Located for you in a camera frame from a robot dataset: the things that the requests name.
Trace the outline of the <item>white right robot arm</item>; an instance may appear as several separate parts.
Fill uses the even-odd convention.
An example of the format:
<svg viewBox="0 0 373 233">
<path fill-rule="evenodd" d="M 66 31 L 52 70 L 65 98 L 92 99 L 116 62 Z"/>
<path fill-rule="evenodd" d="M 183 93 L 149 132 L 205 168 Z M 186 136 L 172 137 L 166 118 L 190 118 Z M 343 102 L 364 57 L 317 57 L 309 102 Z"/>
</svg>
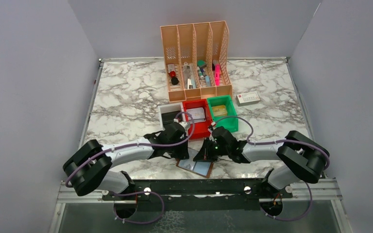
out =
<svg viewBox="0 0 373 233">
<path fill-rule="evenodd" d="M 196 162 L 214 162 L 228 156 L 238 164 L 260 160 L 280 160 L 284 164 L 271 169 L 261 183 L 261 190 L 276 193 L 286 186 L 304 181 L 317 183 L 321 173 L 329 167 L 329 152 L 298 131 L 290 131 L 276 141 L 249 142 L 237 140 L 227 129 L 214 129 L 206 138 Z"/>
</svg>

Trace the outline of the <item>brown leather card holder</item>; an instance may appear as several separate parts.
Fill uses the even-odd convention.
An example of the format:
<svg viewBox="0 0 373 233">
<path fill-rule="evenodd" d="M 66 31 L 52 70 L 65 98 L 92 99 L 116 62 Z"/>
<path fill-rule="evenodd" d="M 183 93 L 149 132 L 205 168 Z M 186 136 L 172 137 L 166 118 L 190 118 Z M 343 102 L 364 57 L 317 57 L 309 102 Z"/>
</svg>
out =
<svg viewBox="0 0 373 233">
<path fill-rule="evenodd" d="M 198 151 L 195 149 L 188 148 L 188 153 L 189 158 L 177 161 L 176 166 L 201 177 L 209 178 L 213 168 L 213 162 L 193 161 L 193 158 L 198 154 Z"/>
</svg>

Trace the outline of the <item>peach plastic file organizer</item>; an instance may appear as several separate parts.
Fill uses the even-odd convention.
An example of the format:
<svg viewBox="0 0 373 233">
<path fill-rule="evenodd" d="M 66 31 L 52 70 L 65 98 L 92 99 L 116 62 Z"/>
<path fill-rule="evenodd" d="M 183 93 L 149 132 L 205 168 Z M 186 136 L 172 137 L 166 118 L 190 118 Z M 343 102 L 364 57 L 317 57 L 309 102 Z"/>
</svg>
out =
<svg viewBox="0 0 373 233">
<path fill-rule="evenodd" d="M 226 21 L 161 26 L 161 39 L 169 102 L 232 96 L 233 86 L 227 71 L 229 28 Z M 206 62 L 205 68 L 197 66 Z M 220 64 L 220 85 L 214 80 L 214 65 Z M 172 85 L 169 73 L 175 71 L 178 85 Z M 191 79 L 194 89 L 187 89 Z"/>
</svg>

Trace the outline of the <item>white plastic bin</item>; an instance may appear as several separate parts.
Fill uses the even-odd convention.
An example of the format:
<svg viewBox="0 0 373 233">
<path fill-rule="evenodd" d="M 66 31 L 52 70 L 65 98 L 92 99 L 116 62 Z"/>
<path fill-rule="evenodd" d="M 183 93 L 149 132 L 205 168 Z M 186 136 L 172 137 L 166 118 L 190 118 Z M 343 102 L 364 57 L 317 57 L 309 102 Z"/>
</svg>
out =
<svg viewBox="0 0 373 233">
<path fill-rule="evenodd" d="M 162 113 L 167 113 L 167 112 L 172 112 L 172 111 L 180 111 L 183 112 L 184 108 L 181 103 L 172 103 L 172 104 L 166 104 L 166 105 L 160 105 L 158 106 L 158 119 L 160 122 L 160 127 L 161 129 L 164 129 L 165 126 L 162 125 L 162 119 L 161 119 L 161 114 Z"/>
</svg>

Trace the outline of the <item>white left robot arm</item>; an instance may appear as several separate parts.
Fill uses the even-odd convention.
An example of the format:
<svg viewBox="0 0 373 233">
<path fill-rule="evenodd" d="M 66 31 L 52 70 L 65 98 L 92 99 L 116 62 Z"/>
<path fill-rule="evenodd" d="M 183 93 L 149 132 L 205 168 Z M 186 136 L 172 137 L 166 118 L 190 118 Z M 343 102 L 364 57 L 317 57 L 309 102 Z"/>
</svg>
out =
<svg viewBox="0 0 373 233">
<path fill-rule="evenodd" d="M 73 188 L 78 196 L 85 196 L 96 189 L 116 194 L 129 193 L 133 185 L 130 176 L 127 172 L 112 172 L 111 169 L 128 162 L 165 155 L 179 160 L 189 158 L 189 127 L 186 122 L 174 121 L 162 131 L 108 147 L 102 146 L 96 139 L 89 140 L 64 163 L 65 185 Z"/>
</svg>

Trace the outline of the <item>green plastic bin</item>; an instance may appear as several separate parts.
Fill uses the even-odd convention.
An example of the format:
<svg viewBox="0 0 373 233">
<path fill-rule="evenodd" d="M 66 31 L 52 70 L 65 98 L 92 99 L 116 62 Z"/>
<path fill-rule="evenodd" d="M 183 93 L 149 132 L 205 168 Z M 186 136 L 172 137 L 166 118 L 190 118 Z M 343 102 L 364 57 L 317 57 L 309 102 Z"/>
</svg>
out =
<svg viewBox="0 0 373 233">
<path fill-rule="evenodd" d="M 217 126 L 223 126 L 232 133 L 239 130 L 238 119 L 235 117 L 230 117 L 237 116 L 237 113 L 233 101 L 229 95 L 207 98 L 207 102 L 213 121 L 218 121 L 223 117 L 228 117 L 216 123 Z M 223 107 L 226 113 L 223 116 L 220 116 L 215 111 L 215 108 L 217 107 Z"/>
</svg>

